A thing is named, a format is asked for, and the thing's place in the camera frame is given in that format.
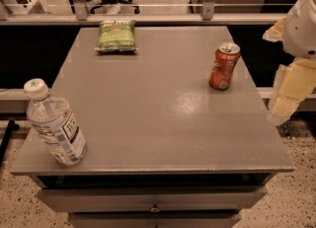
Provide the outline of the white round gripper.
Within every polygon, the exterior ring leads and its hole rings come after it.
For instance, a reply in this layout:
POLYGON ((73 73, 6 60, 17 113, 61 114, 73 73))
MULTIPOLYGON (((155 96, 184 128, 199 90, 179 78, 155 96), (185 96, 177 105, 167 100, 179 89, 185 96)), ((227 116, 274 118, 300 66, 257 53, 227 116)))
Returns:
POLYGON ((285 52, 295 56, 288 66, 276 71, 270 114, 291 117, 316 89, 316 2, 297 0, 286 15, 268 28, 263 39, 282 41, 285 52))

